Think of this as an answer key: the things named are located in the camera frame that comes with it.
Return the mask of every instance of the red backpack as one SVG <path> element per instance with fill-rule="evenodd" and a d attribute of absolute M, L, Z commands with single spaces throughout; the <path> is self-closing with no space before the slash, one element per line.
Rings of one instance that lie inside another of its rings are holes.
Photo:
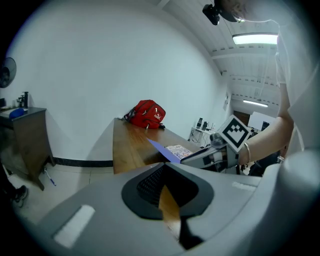
<path fill-rule="evenodd" d="M 164 119 L 166 111 L 151 99 L 140 100 L 138 105 L 130 110 L 124 118 L 143 128 L 157 129 Z"/>

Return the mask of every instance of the bracelet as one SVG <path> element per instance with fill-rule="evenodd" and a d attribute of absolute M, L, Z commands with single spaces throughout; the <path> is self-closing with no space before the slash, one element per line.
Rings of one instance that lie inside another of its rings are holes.
<path fill-rule="evenodd" d="M 248 154 L 249 154 L 249 161 L 248 161 L 248 163 L 250 163 L 251 162 L 251 153 L 250 153 L 250 149 L 249 149 L 249 146 L 248 146 L 248 144 L 245 142 L 244 143 L 244 145 L 245 145 L 245 147 L 246 147 L 246 150 L 248 150 Z"/>

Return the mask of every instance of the ceiling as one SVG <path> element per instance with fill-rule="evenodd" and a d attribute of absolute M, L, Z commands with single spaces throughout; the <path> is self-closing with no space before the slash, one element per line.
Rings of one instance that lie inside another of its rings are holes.
<path fill-rule="evenodd" d="M 229 22 L 220 19 L 214 26 L 202 13 L 214 0 L 146 0 L 174 16 L 203 44 L 220 72 L 228 72 L 233 100 L 261 99 L 275 111 L 280 92 L 276 82 L 276 45 L 235 45 L 232 36 L 244 33 L 278 33 L 273 21 Z"/>

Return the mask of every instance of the human arm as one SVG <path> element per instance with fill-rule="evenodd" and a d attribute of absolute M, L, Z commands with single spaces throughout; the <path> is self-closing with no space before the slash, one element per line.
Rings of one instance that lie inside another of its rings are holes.
<path fill-rule="evenodd" d="M 269 156 L 270 154 L 282 149 L 290 141 L 294 128 L 288 108 L 290 107 L 287 86 L 280 83 L 281 104 L 274 122 L 256 136 L 247 140 L 249 152 L 245 146 L 239 151 L 239 164 L 244 165 L 249 161 L 254 162 Z"/>

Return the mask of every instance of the ceiling light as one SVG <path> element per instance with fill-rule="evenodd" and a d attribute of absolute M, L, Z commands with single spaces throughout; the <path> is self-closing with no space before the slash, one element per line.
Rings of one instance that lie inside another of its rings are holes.
<path fill-rule="evenodd" d="M 254 104 L 254 105 L 258 105 L 258 106 L 261 106 L 261 107 L 265 107 L 267 108 L 268 105 L 267 104 L 262 104 L 262 103 L 258 103 L 258 102 L 254 102 L 254 101 L 250 101 L 250 100 L 243 100 L 244 103 L 250 103 L 250 104 Z"/>
<path fill-rule="evenodd" d="M 246 33 L 235 34 L 232 39 L 236 45 L 242 44 L 271 44 L 276 45 L 278 34 L 274 33 Z"/>

